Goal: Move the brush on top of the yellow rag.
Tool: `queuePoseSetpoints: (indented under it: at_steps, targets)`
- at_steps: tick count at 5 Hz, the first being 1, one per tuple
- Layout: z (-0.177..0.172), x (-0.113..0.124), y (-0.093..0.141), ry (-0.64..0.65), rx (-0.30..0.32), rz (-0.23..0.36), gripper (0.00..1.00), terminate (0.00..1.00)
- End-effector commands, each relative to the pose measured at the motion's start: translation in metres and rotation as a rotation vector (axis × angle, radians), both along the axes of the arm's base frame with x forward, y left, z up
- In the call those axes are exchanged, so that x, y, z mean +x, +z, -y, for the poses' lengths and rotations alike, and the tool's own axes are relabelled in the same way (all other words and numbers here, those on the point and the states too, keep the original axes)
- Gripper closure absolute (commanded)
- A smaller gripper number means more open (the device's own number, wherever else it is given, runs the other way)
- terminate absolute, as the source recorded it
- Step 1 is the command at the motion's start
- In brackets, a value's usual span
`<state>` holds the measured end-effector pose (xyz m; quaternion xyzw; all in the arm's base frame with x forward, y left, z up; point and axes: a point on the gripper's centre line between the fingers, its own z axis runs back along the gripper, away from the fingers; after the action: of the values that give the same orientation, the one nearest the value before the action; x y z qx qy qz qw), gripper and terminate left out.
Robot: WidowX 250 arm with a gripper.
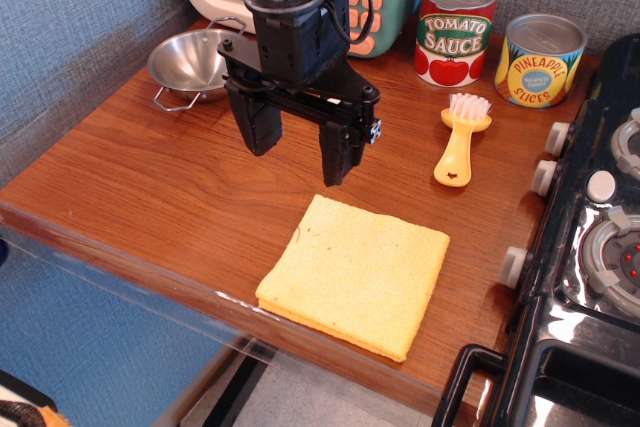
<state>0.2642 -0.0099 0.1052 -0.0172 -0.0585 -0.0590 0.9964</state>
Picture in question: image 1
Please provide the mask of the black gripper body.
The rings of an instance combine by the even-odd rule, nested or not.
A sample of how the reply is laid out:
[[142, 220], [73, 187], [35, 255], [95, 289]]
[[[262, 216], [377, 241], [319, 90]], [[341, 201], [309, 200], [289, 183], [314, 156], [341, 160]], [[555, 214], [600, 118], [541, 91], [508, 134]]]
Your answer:
[[218, 46], [236, 108], [266, 105], [323, 127], [335, 124], [351, 144], [380, 135], [379, 91], [347, 60], [348, 0], [243, 0], [256, 38]]

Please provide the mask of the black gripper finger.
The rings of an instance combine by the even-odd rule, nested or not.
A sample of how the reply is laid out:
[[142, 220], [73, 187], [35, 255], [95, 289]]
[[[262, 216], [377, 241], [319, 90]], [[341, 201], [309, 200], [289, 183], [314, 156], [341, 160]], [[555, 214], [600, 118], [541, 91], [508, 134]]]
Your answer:
[[282, 137], [281, 112], [256, 94], [227, 88], [231, 111], [246, 147], [255, 156], [266, 154]]
[[365, 149], [361, 132], [330, 121], [319, 127], [319, 143], [324, 184], [339, 186], [352, 168], [361, 163]]

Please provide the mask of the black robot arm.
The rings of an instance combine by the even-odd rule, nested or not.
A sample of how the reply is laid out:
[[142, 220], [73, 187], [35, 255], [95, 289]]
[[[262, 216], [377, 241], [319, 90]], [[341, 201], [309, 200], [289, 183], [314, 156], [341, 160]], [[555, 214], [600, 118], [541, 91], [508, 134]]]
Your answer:
[[283, 132], [281, 115], [319, 127], [324, 183], [340, 185], [380, 135], [375, 116], [379, 90], [356, 72], [347, 56], [373, 22], [350, 34], [349, 0], [243, 0], [256, 38], [225, 40], [225, 88], [247, 148], [270, 150]]

